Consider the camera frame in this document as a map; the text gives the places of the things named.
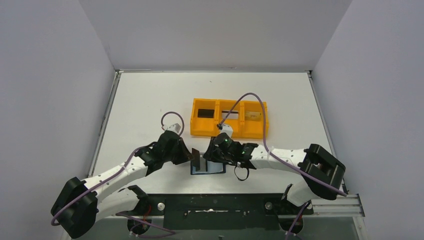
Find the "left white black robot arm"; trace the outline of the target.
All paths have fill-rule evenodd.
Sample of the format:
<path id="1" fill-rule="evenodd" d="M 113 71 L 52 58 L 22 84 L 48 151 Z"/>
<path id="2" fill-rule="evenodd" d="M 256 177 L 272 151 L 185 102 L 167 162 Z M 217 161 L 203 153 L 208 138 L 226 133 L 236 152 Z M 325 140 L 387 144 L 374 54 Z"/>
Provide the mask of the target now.
<path id="1" fill-rule="evenodd" d="M 160 170 L 167 162 L 174 165 L 190 162 L 194 156 L 182 137 L 166 130 L 157 141 L 132 151 L 123 163 L 92 177 L 69 179 L 54 202 L 50 213 L 52 226 L 61 226 L 72 239 L 87 233 L 93 225 L 119 212 L 140 214 L 148 199 L 140 188 L 124 187 Z"/>

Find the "black VIP credit card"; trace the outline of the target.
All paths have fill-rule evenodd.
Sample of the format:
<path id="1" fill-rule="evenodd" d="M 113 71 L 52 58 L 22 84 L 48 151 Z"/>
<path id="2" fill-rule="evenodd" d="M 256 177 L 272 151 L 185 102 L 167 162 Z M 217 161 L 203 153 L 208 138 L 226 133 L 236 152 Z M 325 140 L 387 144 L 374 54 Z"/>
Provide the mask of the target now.
<path id="1" fill-rule="evenodd" d="M 196 172 L 206 172 L 208 170 L 207 160 L 203 158 L 200 152 L 192 148 L 193 160 L 191 161 L 192 166 Z"/>

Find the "orange three-compartment tray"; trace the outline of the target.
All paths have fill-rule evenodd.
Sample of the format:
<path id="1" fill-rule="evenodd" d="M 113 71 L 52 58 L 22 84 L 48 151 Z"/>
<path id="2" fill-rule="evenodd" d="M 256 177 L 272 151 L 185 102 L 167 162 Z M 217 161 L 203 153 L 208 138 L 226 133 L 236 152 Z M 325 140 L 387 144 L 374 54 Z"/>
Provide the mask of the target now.
<path id="1" fill-rule="evenodd" d="M 196 137 L 215 137 L 219 134 L 218 124 L 224 120 L 233 128 L 236 139 L 262 139 L 263 126 L 269 129 L 269 120 L 264 118 L 258 101 L 242 100 L 236 106 L 234 100 L 195 98 L 190 118 L 190 134 Z M 245 120 L 245 112 L 261 112 L 261 121 Z"/>

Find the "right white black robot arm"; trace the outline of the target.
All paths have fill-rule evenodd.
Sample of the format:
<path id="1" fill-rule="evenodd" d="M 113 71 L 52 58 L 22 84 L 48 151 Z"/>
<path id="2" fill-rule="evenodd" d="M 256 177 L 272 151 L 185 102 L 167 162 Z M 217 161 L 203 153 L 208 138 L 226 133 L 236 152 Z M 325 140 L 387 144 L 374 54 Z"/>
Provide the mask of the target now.
<path id="1" fill-rule="evenodd" d="M 333 201 L 345 193 L 340 190 L 346 167 L 319 144 L 308 148 L 267 148 L 257 143 L 240 143 L 221 133 L 212 137 L 203 157 L 248 170 L 273 169 L 302 176 L 292 183 L 281 199 L 282 209 L 295 213 L 313 199 Z"/>

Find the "blue leather card holder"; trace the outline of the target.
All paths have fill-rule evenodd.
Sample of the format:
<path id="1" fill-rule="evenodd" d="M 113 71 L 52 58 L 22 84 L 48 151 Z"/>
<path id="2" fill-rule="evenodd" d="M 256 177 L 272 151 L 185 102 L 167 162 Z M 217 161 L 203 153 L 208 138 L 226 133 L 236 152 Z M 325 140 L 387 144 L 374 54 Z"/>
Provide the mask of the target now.
<path id="1" fill-rule="evenodd" d="M 196 167 L 196 163 L 192 161 L 190 163 L 190 174 L 191 175 L 214 175 L 214 174 L 225 174 L 226 166 L 223 163 L 212 162 L 200 158 L 199 167 Z"/>

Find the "gold credit card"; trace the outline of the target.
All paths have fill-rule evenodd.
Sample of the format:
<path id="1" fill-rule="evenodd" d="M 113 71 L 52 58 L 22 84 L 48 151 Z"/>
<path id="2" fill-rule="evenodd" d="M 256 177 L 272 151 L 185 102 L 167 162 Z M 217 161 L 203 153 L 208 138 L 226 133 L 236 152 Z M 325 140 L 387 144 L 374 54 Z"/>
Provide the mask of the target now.
<path id="1" fill-rule="evenodd" d="M 244 114 L 244 120 L 260 122 L 262 120 L 262 113 L 255 111 L 246 111 Z"/>

